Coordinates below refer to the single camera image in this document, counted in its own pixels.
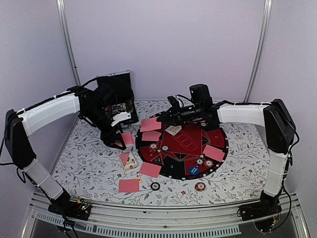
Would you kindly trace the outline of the dealt red backed card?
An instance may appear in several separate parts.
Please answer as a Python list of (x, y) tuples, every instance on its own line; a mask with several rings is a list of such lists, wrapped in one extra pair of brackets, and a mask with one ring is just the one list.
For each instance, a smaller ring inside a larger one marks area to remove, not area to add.
[(157, 118), (158, 117), (142, 120), (140, 131), (145, 132), (145, 131), (161, 129), (161, 122), (157, 121)]

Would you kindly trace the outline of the red chips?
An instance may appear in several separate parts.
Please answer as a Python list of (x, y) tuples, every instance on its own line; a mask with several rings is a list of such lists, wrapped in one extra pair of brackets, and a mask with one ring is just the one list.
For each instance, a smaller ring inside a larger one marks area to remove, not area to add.
[(153, 154), (158, 150), (158, 145), (156, 143), (151, 143), (148, 147), (149, 153)]
[(214, 165), (213, 161), (212, 160), (205, 160), (205, 166), (207, 168), (212, 168)]

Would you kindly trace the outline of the blue small blind button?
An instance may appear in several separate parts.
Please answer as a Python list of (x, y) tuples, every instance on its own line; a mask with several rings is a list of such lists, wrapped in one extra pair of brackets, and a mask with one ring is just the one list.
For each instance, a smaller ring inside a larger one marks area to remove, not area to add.
[(189, 175), (191, 176), (197, 176), (199, 173), (200, 173), (200, 169), (198, 166), (191, 166), (189, 169), (188, 169), (188, 173)]

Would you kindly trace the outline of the red cards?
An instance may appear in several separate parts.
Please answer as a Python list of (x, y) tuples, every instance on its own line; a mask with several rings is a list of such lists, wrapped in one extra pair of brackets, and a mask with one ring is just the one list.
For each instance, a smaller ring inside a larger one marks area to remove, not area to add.
[(225, 156), (225, 153), (218, 148), (215, 148), (213, 146), (210, 145), (206, 145), (206, 147), (203, 150), (203, 155), (216, 160), (218, 162), (222, 162)]

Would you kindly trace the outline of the black brown chip stack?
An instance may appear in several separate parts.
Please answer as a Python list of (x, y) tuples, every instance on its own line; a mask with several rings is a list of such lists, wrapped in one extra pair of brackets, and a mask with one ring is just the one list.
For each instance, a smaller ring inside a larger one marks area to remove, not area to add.
[(158, 182), (153, 182), (150, 187), (152, 190), (156, 191), (160, 189), (160, 184)]

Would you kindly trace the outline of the orange red chip stack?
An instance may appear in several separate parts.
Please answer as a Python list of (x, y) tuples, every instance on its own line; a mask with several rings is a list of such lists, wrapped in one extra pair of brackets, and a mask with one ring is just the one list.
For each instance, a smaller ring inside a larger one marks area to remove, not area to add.
[(206, 189), (206, 185), (203, 182), (198, 182), (195, 184), (195, 189), (197, 191), (204, 191)]

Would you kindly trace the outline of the red backed card deck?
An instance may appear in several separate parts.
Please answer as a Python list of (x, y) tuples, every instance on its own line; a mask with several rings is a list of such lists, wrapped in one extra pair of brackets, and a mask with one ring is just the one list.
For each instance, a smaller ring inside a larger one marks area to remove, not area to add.
[(122, 133), (121, 136), (126, 147), (135, 145), (134, 136), (132, 133), (125, 132)]

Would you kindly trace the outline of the two of diamonds card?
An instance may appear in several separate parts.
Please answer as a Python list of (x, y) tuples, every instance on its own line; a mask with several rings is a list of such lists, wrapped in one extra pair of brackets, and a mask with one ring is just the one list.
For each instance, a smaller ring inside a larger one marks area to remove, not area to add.
[(139, 181), (139, 183), (142, 183), (142, 182), (143, 182), (143, 180), (142, 180), (142, 178), (141, 178), (141, 177), (136, 177), (135, 179), (136, 179), (136, 180), (138, 180), (138, 181)]

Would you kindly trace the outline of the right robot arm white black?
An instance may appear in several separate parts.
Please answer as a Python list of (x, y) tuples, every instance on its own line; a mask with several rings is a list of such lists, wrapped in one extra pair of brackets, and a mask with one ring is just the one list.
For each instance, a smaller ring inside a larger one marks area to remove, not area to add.
[(291, 156), (291, 147), (296, 134), (295, 124), (281, 99), (269, 103), (213, 103), (211, 96), (193, 96), (192, 104), (181, 107), (177, 99), (168, 97), (171, 104), (166, 112), (160, 113), (158, 122), (178, 126), (186, 121), (202, 119), (208, 127), (218, 128), (221, 123), (248, 123), (265, 129), (267, 149), (270, 157), (267, 181), (263, 195), (256, 206), (260, 216), (267, 216), (275, 209), (276, 197), (286, 177), (286, 165)]

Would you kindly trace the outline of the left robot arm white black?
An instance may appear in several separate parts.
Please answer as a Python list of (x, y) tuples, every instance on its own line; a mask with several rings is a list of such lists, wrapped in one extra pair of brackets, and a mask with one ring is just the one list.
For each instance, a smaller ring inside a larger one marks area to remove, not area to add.
[(108, 86), (90, 90), (83, 86), (74, 86), (60, 95), (53, 96), (27, 109), (6, 113), (5, 146), (13, 163), (22, 170), (37, 187), (55, 200), (54, 206), (63, 215), (70, 215), (73, 203), (68, 193), (51, 176), (48, 170), (37, 160), (29, 136), (38, 129), (67, 115), (79, 114), (91, 126), (101, 132), (102, 142), (112, 148), (126, 148), (122, 136), (118, 133), (118, 124), (131, 117), (128, 112), (112, 115), (107, 110), (116, 101), (116, 95)]

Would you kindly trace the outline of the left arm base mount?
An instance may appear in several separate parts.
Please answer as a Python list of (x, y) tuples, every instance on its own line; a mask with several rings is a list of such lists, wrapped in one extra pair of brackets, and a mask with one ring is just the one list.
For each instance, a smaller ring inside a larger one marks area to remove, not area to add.
[(71, 201), (68, 198), (59, 198), (52, 200), (48, 211), (64, 215), (66, 217), (87, 221), (91, 212), (91, 203), (82, 199), (79, 201)]

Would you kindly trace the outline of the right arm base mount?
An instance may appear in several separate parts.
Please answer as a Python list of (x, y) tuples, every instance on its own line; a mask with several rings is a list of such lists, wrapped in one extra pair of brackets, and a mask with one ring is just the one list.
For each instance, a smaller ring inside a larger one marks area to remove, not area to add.
[(279, 202), (270, 206), (268, 203), (255, 202), (246, 205), (241, 205), (236, 213), (243, 221), (254, 220), (256, 229), (260, 232), (266, 233), (273, 230), (275, 224), (280, 218), (282, 211)]

